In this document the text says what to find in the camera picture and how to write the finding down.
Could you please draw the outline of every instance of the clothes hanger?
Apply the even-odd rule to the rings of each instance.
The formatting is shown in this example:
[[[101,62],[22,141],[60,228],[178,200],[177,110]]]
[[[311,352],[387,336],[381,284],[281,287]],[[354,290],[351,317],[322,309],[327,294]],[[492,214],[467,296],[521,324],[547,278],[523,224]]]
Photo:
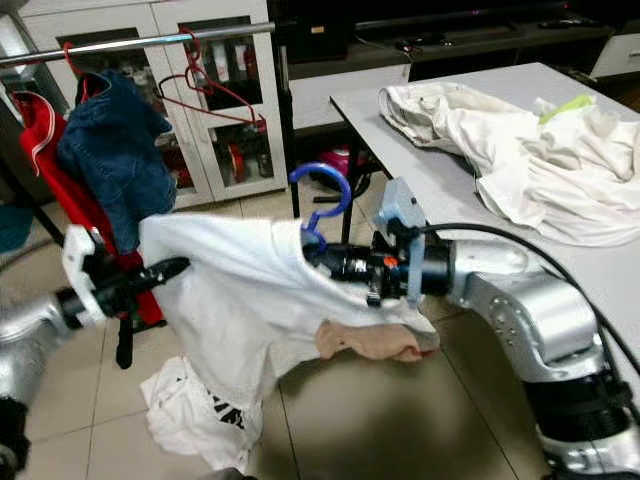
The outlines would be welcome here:
[[[342,195],[340,197],[340,203],[327,211],[314,211],[311,214],[311,218],[309,219],[309,223],[307,225],[303,225],[300,227],[300,233],[303,245],[315,245],[314,254],[322,253],[327,248],[327,241],[322,236],[320,232],[316,230],[318,226],[318,221],[321,218],[329,218],[340,215],[351,203],[351,186],[347,179],[342,175],[338,170],[324,163],[307,163],[296,168],[293,172],[289,174],[289,181],[291,183],[296,183],[300,180],[304,175],[308,175],[309,173],[317,172],[328,175],[333,178],[338,185],[340,186],[340,191]]]
[[[198,60],[202,55],[200,40],[195,36],[195,34],[190,29],[186,27],[180,27],[180,32],[191,35],[191,38],[193,39],[193,48],[186,49],[187,68],[185,69],[184,73],[169,75],[168,77],[165,77],[162,80],[160,80],[160,82],[158,82],[158,86],[154,89],[154,93],[156,94],[156,96],[167,102],[175,103],[176,105],[180,105],[181,107],[189,108],[191,110],[195,110],[200,113],[206,113],[208,115],[213,115],[215,117],[222,117],[230,120],[240,121],[242,123],[255,125],[259,133],[264,133],[266,131],[266,121],[264,117],[258,114],[256,118],[256,112],[253,109],[253,106],[249,102],[247,102],[244,98],[242,98],[237,93],[229,90],[224,85],[221,85],[218,82],[215,82],[214,80],[212,80],[211,77],[209,77],[209,74],[202,67],[198,65]],[[205,110],[204,108],[188,105],[186,103],[181,102],[180,100],[176,100],[175,98],[167,97],[164,93],[164,90],[162,89],[162,84],[164,84],[169,80],[173,80],[177,78],[183,78],[188,88],[196,92],[202,93],[204,95],[213,95],[217,91],[220,91],[222,93],[225,93],[233,97],[234,99],[236,99],[238,102],[240,102],[241,104],[243,104],[249,109],[249,113],[251,114],[251,119],[249,120],[246,118],[235,117],[233,115],[227,115],[224,113],[211,112],[209,110]],[[201,87],[195,84],[192,84],[191,82],[193,82],[195,78],[201,78],[205,80],[206,84]]]
[[[80,95],[79,98],[76,96],[76,105],[79,105],[80,103],[86,102],[94,95],[102,92],[102,86],[95,82],[92,83],[89,75],[73,63],[71,56],[69,55],[70,48],[73,48],[73,44],[71,42],[65,42],[62,46],[62,52],[64,53],[64,59],[69,64],[71,71],[82,80],[82,95]]]

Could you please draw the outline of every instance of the denim jacket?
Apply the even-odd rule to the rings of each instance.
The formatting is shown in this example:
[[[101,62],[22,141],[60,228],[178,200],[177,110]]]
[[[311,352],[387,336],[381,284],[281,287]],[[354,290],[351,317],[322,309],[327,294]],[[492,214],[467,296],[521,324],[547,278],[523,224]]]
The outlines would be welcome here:
[[[124,255],[138,247],[140,221],[167,213],[175,203],[176,182],[154,145],[171,125],[118,72],[90,76],[102,83],[102,92],[71,112],[58,143],[58,162],[87,183]]]

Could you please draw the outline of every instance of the beige cloth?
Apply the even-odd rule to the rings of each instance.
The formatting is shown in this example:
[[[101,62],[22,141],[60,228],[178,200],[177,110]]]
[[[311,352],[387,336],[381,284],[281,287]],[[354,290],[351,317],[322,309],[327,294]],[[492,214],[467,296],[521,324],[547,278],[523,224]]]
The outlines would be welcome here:
[[[347,327],[327,321],[318,328],[315,340],[320,358],[324,360],[347,348],[371,360],[393,358],[401,362],[416,362],[423,357],[413,333],[398,324]]]

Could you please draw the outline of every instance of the blue plastic hanger hook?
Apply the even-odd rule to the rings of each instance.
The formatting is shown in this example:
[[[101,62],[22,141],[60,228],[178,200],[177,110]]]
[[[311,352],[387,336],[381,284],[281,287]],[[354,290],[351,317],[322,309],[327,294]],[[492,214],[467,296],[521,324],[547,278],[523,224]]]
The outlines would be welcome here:
[[[291,183],[296,183],[298,182],[298,180],[300,180],[301,177],[312,172],[323,173],[333,178],[336,182],[338,182],[338,185],[340,186],[340,190],[342,192],[342,196],[340,197],[340,203],[338,204],[338,206],[324,212],[314,211],[311,214],[309,223],[306,226],[302,227],[303,230],[313,234],[316,238],[318,238],[318,240],[320,240],[322,248],[322,246],[325,245],[326,242],[324,240],[324,237],[316,232],[318,220],[320,220],[321,218],[335,217],[346,210],[346,208],[351,203],[351,185],[349,185],[347,179],[344,178],[344,175],[342,175],[338,170],[324,163],[307,163],[296,168],[289,174],[289,181]]]

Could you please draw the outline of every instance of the beige floor tile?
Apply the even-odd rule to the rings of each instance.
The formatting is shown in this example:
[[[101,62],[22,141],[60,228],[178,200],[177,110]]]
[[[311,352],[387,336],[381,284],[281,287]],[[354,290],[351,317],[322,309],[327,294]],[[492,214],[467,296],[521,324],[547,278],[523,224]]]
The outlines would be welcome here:
[[[38,440],[91,425],[104,330],[78,332],[50,358],[27,420]]]
[[[271,217],[279,220],[293,218],[289,189],[246,197],[240,200],[244,218]]]
[[[213,213],[225,217],[242,218],[242,208],[240,208],[240,200],[228,200],[224,202],[205,203],[204,205],[196,205],[193,207],[182,208],[178,210],[180,213]]]
[[[52,202],[44,205],[42,207],[42,210],[49,216],[53,223],[56,224],[56,226],[64,234],[67,229],[67,225],[69,224],[69,220],[62,210],[62,207],[60,207],[60,204],[57,202]],[[49,235],[49,233],[47,233],[44,227],[40,224],[40,222],[35,217],[33,217],[31,230],[29,231],[29,236],[27,237],[24,246],[18,250],[0,253],[0,266],[4,265],[8,259],[20,253],[21,251],[44,241],[52,242],[53,239],[51,238],[51,235]]]
[[[449,303],[444,297],[425,295],[420,311],[431,321],[438,322],[442,319],[457,315],[465,310]]]
[[[15,261],[0,275],[0,307],[30,301],[69,286],[62,268],[62,250],[47,245]]]
[[[438,324],[444,351],[521,479],[547,471],[520,382],[493,331],[464,313]]]
[[[109,322],[96,400],[95,422],[146,410],[138,385],[156,373],[169,358],[182,352],[170,326],[152,328],[133,337],[133,365],[122,370],[116,364],[118,323]]]
[[[327,242],[340,242],[342,239],[342,217],[327,218],[318,223],[318,230]],[[373,228],[369,222],[353,222],[349,233],[349,243],[354,245],[371,245]]]
[[[513,480],[442,353],[413,365],[349,353],[282,380],[304,480]]]
[[[90,428],[31,446],[27,468],[19,480],[84,480],[89,460]]]
[[[197,455],[162,450],[147,431],[144,412],[93,428],[88,480],[196,480],[210,470]]]
[[[371,185],[356,199],[356,205],[368,218],[372,218],[377,213],[387,181],[386,175],[382,172],[372,174]]]
[[[247,475],[259,480],[296,480],[289,430],[277,387],[262,403],[262,413],[262,436],[251,450]]]
[[[315,196],[334,196],[337,195],[337,192],[325,188],[322,185],[309,180],[308,178],[302,178],[300,180],[300,182],[298,183],[298,193],[300,200],[300,215],[303,218],[308,218],[313,211],[330,210],[335,205],[337,205],[336,203],[313,203],[313,198]],[[270,192],[263,195],[246,197],[243,198],[241,202],[242,213],[245,218],[293,218],[293,210],[291,207],[291,189],[289,187],[287,187],[286,190],[278,192]],[[362,221],[362,212],[357,210],[359,209],[356,207],[353,214],[354,220]]]

